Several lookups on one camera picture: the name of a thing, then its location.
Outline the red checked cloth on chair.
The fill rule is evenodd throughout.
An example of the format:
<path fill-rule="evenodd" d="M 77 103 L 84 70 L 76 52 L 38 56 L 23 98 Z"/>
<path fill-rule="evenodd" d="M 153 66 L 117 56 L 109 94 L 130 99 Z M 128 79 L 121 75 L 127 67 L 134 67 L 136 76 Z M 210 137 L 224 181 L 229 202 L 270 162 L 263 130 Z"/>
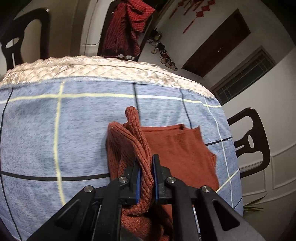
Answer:
<path fill-rule="evenodd" d="M 120 1 L 112 14 L 106 37 L 102 41 L 105 58 L 119 55 L 136 57 L 140 53 L 138 38 L 155 9 L 143 1 Z"/>

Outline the dark wooden chair right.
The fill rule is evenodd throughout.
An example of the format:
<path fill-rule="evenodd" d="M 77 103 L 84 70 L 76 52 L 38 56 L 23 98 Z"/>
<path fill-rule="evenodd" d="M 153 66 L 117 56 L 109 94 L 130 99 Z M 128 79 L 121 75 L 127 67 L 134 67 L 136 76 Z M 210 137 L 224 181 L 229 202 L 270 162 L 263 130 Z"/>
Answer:
<path fill-rule="evenodd" d="M 236 156 L 240 157 L 243 154 L 260 152 L 262 153 L 263 159 L 259 165 L 245 171 L 240 171 L 240 178 L 245 178 L 265 170 L 269 166 L 271 159 L 264 126 L 255 109 L 245 108 L 236 115 L 230 117 L 227 122 L 229 126 L 231 126 L 245 117 L 250 117 L 253 125 L 241 139 L 234 141 Z"/>

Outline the dark brown door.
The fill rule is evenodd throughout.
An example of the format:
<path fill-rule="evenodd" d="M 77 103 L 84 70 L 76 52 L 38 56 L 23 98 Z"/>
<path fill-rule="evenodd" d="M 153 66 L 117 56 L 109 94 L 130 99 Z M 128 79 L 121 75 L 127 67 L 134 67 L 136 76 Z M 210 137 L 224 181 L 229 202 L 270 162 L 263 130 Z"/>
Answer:
<path fill-rule="evenodd" d="M 182 68 L 201 77 L 206 76 L 250 33 L 246 21 L 236 9 L 196 50 Z"/>

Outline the dark wooden chair with cloth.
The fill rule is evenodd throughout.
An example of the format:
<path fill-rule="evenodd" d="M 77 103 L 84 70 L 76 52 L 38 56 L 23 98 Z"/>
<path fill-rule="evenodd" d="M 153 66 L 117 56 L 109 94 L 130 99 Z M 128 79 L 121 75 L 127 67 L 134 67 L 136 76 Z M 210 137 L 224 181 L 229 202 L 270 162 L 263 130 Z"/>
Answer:
<path fill-rule="evenodd" d="M 101 36 L 100 36 L 100 41 L 99 41 L 99 46 L 98 46 L 98 51 L 97 51 L 97 55 L 101 56 L 102 54 L 102 41 L 104 40 L 104 38 L 106 37 L 106 31 L 107 28 L 109 26 L 109 22 L 111 20 L 112 14 L 115 11 L 115 8 L 118 6 L 120 1 L 112 1 L 109 5 L 109 8 L 107 10 L 107 14 L 104 20 L 104 24 L 103 24 L 103 28 L 101 31 Z M 142 53 L 142 50 L 146 44 L 146 41 L 148 40 L 151 31 L 154 28 L 155 22 L 158 18 L 158 13 L 155 12 L 152 14 L 152 16 L 147 20 L 147 24 L 145 26 L 145 30 L 144 32 L 140 35 L 140 37 L 138 38 L 138 44 L 140 45 L 140 53 L 136 56 L 136 57 L 130 57 L 132 60 L 134 61 L 138 61 L 140 54 Z"/>

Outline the red Chinese knot decoration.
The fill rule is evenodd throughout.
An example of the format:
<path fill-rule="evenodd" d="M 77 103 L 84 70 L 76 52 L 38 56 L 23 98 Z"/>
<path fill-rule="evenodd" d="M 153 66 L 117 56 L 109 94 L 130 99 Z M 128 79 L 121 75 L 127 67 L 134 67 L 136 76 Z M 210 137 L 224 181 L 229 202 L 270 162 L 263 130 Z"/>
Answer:
<path fill-rule="evenodd" d="M 193 10 L 195 12 L 195 18 L 189 23 L 189 25 L 183 30 L 183 34 L 189 30 L 191 25 L 194 23 L 194 21 L 198 18 L 204 17 L 204 12 L 210 11 L 211 6 L 216 4 L 216 0 L 209 0 L 209 1 L 200 1 L 200 0 L 181 0 L 178 1 L 178 4 L 174 8 L 174 10 L 169 15 L 169 19 L 171 19 L 178 9 L 180 8 L 187 8 L 183 14 L 185 16 L 190 10 Z"/>

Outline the green plant leaves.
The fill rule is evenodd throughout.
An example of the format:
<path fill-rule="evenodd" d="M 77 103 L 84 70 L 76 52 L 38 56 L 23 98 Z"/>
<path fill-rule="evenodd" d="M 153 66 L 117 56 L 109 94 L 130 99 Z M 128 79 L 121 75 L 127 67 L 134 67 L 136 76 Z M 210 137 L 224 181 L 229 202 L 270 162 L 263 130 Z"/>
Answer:
<path fill-rule="evenodd" d="M 257 198 L 257 199 L 255 199 L 254 201 L 249 202 L 248 204 L 245 204 L 245 205 L 243 206 L 243 211 L 244 211 L 244 212 L 263 212 L 263 211 L 264 211 L 264 208 L 262 208 L 262 207 L 258 207 L 258 206 L 255 206 L 255 205 L 258 204 L 260 201 L 262 201 L 262 199 L 263 199 L 264 197 L 265 197 L 265 196 L 260 197 L 260 198 Z"/>

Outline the blue plaid bed sheet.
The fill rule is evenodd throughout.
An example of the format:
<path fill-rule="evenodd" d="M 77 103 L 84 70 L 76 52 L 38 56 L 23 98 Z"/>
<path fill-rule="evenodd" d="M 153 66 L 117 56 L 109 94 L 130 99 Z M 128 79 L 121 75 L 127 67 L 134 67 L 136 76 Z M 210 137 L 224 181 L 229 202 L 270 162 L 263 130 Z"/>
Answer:
<path fill-rule="evenodd" d="M 218 194 L 243 213 L 232 135 L 219 101 L 187 87 L 107 77 L 1 85 L 1 221 L 26 240 L 86 185 L 109 183 L 105 141 L 135 106 L 143 126 L 201 129 L 216 155 Z"/>

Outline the beige quilted mattress pad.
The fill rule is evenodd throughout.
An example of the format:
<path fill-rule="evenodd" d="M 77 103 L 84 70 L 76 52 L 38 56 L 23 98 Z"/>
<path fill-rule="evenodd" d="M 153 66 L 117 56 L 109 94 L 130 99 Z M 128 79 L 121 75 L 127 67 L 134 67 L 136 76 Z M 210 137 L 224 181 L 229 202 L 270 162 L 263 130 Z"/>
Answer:
<path fill-rule="evenodd" d="M 200 83 L 171 73 L 158 65 L 100 56 L 50 57 L 33 63 L 23 63 L 7 71 L 1 80 L 1 88 L 67 77 L 135 81 L 191 90 L 205 97 L 214 97 L 210 90 Z"/>

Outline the rust orange knit sweater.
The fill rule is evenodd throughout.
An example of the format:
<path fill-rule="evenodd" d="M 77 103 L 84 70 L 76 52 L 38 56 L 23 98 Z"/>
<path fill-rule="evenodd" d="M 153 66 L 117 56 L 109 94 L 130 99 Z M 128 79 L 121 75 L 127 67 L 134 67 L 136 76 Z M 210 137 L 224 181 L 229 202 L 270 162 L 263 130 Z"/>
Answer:
<path fill-rule="evenodd" d="M 200 128 L 184 125 L 142 127 L 138 111 L 125 110 L 127 122 L 111 122 L 107 128 L 106 150 L 111 179 L 121 177 L 125 169 L 139 161 L 142 169 L 140 200 L 122 210 L 121 225 L 142 240 L 172 240 L 171 209 L 152 204 L 154 179 L 152 156 L 157 154 L 162 166 L 187 185 L 203 185 L 218 190 L 216 156 L 202 140 Z"/>

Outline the dark wooden chair left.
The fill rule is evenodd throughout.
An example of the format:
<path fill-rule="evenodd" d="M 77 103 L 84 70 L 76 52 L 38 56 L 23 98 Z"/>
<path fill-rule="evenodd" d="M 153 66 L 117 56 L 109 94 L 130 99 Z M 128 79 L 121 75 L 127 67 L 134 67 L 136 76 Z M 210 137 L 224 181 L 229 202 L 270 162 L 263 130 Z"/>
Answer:
<path fill-rule="evenodd" d="M 49 58 L 50 13 L 48 9 L 34 9 L 12 21 L 11 26 L 1 38 L 1 50 L 6 59 L 6 69 L 23 64 L 21 46 L 26 27 L 34 20 L 41 23 L 40 57 Z"/>

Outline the shoes on floor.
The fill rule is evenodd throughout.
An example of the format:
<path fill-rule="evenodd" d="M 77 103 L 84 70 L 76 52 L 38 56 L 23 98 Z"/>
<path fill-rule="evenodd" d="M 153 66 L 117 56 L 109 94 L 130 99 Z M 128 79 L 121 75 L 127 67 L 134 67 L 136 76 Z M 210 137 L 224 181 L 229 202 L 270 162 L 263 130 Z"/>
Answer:
<path fill-rule="evenodd" d="M 157 30 L 153 29 L 150 33 L 150 36 L 147 40 L 149 44 L 154 46 L 154 49 L 151 51 L 152 54 L 160 54 L 161 63 L 164 64 L 167 68 L 177 71 L 178 68 L 175 65 L 174 61 L 169 56 L 166 47 L 164 44 L 161 43 L 162 33 L 158 32 Z"/>

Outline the barred window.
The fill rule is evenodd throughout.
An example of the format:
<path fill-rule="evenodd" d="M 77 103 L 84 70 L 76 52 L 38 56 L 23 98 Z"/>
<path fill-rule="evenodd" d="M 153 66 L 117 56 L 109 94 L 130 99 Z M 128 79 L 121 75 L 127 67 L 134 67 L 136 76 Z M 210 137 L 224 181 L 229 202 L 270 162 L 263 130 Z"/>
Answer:
<path fill-rule="evenodd" d="M 224 105 L 248 89 L 275 65 L 273 58 L 261 46 L 218 82 L 212 88 L 212 92 L 219 102 Z"/>

